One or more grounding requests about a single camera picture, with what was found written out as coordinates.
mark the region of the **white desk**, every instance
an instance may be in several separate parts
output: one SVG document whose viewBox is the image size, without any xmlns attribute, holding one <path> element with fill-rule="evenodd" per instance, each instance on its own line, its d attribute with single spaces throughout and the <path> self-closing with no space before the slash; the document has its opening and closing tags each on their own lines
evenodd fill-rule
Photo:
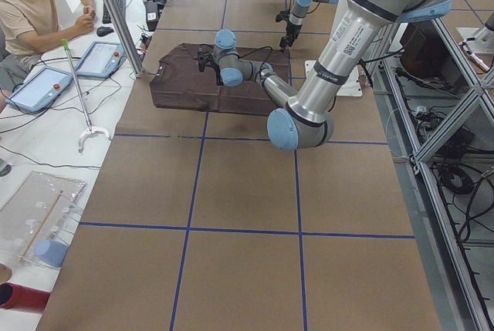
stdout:
<svg viewBox="0 0 494 331">
<path fill-rule="evenodd" d="M 127 0 L 127 4 L 128 6 L 125 14 L 127 25 L 133 40 L 137 43 L 140 34 L 142 33 L 140 26 L 145 25 L 144 4 L 141 0 Z M 96 0 L 96 10 L 97 27 L 101 25 L 101 15 L 103 11 L 102 0 Z M 93 33 L 80 36 L 69 42 L 72 55 L 74 57 L 81 57 L 90 43 L 95 40 L 119 42 L 115 32 L 104 37 L 98 37 L 95 28 Z M 60 47 L 46 53 L 43 55 L 42 59 L 46 60 L 64 57 L 66 57 L 66 54 L 63 48 Z M 66 59 L 47 62 L 47 64 L 65 71 L 70 71 Z M 42 66 L 36 67 L 33 72 L 39 70 L 41 67 Z M 94 86 L 99 84 L 100 81 L 81 79 L 80 84 L 85 93 L 84 99 L 88 112 L 93 111 L 100 104 L 102 99 L 110 95 L 109 98 L 104 100 L 99 109 L 90 115 L 90 119 L 93 125 L 107 128 L 113 136 L 117 121 L 120 119 L 130 90 L 134 84 L 135 75 L 129 62 L 125 60 L 123 65 L 112 77 L 115 81 L 108 79 L 97 88 L 94 88 Z M 77 96 L 76 87 L 71 85 L 61 94 L 53 106 L 58 108 L 76 107 L 77 109 L 80 109 L 80 100 Z M 27 123 L 36 116 L 23 115 L 20 117 L 13 117 L 19 114 L 20 112 L 18 110 L 7 106 L 0 114 L 0 132 Z M 55 165 L 93 165 L 100 167 L 108 147 L 110 146 L 110 141 L 102 134 L 87 138 L 84 142 L 84 150 L 80 154 L 78 151 L 78 139 L 86 128 L 87 125 L 84 115 L 80 111 L 48 110 L 25 127 L 9 131 L 8 133 L 0 133 L 0 137 L 2 137 L 0 145 L 29 156 L 41 163 Z M 86 190 L 78 201 L 78 205 L 83 208 L 86 205 L 99 172 L 98 170 L 86 168 L 62 167 L 55 169 L 47 166 L 39 166 L 24 157 L 10 154 L 3 149 L 0 149 L 0 158 L 12 165 L 10 174 L 0 177 L 0 208 L 7 203 L 9 198 L 18 190 L 21 183 L 32 171 L 75 178 L 86 182 Z M 0 251 L 0 262 L 12 266 L 13 275 L 9 280 L 10 282 L 46 291 L 51 291 L 59 273 L 58 270 L 54 269 L 20 265 L 15 258 L 13 258 L 13 255 L 8 255 L 2 251 Z M 34 330 L 40 318 L 41 315 L 35 313 L 0 309 L 0 331 Z"/>
</svg>

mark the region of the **beige t-shirt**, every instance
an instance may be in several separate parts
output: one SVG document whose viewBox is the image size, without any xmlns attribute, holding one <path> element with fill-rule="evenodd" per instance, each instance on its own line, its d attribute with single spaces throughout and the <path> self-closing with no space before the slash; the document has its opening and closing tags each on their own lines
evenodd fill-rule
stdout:
<svg viewBox="0 0 494 331">
<path fill-rule="evenodd" d="M 5 33 L 7 51 L 13 55 L 35 55 L 17 37 L 32 30 L 38 35 L 58 32 L 55 0 L 0 0 L 0 26 Z"/>
</svg>

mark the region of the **man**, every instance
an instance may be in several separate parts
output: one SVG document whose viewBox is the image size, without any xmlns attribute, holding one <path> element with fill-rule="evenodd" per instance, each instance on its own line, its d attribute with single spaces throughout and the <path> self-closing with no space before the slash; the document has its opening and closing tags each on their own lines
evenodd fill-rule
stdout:
<svg viewBox="0 0 494 331">
<path fill-rule="evenodd" d="M 5 49 L 26 76 L 44 52 L 61 46 L 62 39 L 70 40 L 93 31 L 94 0 L 80 1 L 84 6 L 83 15 L 73 26 L 60 30 L 55 0 L 0 0 L 0 27 L 5 33 Z M 9 72 L 6 65 L 1 62 L 0 65 L 0 70 Z M 4 94 L 9 94 L 13 82 L 0 83 L 0 88 Z M 0 97 L 1 110 L 5 98 Z"/>
</svg>

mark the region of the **dark brown garment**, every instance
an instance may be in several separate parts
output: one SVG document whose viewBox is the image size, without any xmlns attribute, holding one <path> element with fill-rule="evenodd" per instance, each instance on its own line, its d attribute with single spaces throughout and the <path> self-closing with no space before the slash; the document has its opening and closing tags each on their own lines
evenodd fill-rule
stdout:
<svg viewBox="0 0 494 331">
<path fill-rule="evenodd" d="M 160 69 L 151 81 L 151 96 L 156 107 L 263 116 L 277 107 L 253 81 L 235 87 L 217 86 L 213 68 L 206 67 L 203 73 L 199 72 L 198 49 L 197 44 L 182 43 L 160 59 Z M 254 49 L 237 48 L 237 51 L 243 56 Z M 245 59 L 263 62 L 268 53 L 268 49 L 261 49 Z M 267 63 L 288 82 L 288 51 L 273 50 Z"/>
</svg>

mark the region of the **red cylinder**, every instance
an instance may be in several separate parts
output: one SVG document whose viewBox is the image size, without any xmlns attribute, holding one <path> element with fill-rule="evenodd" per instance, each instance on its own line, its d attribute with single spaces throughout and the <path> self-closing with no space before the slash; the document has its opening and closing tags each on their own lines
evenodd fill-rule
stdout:
<svg viewBox="0 0 494 331">
<path fill-rule="evenodd" d="M 0 285 L 0 308 L 43 313 L 49 292 L 6 282 Z"/>
</svg>

